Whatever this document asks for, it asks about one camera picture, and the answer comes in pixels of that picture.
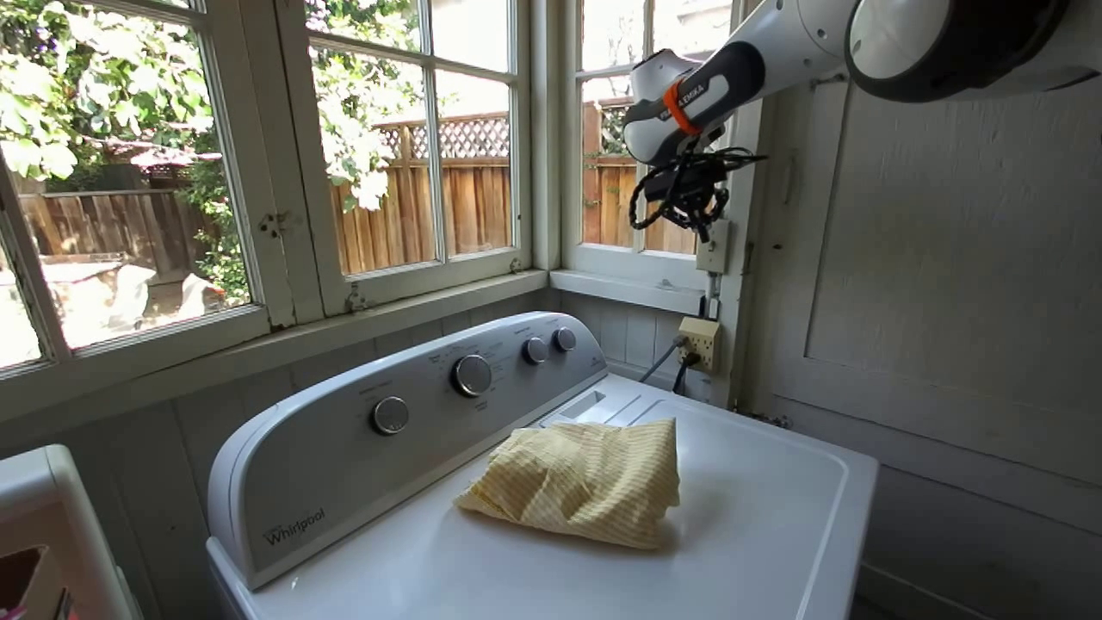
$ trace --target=knob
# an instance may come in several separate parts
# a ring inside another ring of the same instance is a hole
[[[553,348],[564,356],[564,353],[576,348],[576,331],[553,331],[550,340],[553,340]]]
[[[379,433],[395,437],[408,423],[408,407],[402,395],[384,395],[370,407],[369,419]]]
[[[493,385],[487,357],[480,356],[462,356],[451,364],[451,384],[462,395],[477,401]]]
[[[540,339],[525,339],[518,353],[523,353],[523,363],[531,363],[531,364],[544,364],[550,356],[546,340],[540,340]]]

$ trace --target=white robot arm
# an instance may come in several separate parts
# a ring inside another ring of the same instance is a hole
[[[625,150],[702,151],[747,100],[847,69],[884,100],[1046,90],[1102,69],[1099,0],[761,0],[702,67],[654,53],[631,77]]]

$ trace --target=yellow cloth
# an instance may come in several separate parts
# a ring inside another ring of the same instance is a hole
[[[459,501],[493,522],[660,548],[660,518],[679,502],[674,423],[600,428],[550,423],[511,431],[480,480]]]

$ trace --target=white washing machine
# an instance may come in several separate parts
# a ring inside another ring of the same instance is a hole
[[[656,556],[462,515],[518,423],[674,419]],[[518,315],[358,364],[219,447],[211,562],[235,617],[847,617],[876,467],[607,368],[585,323]]]

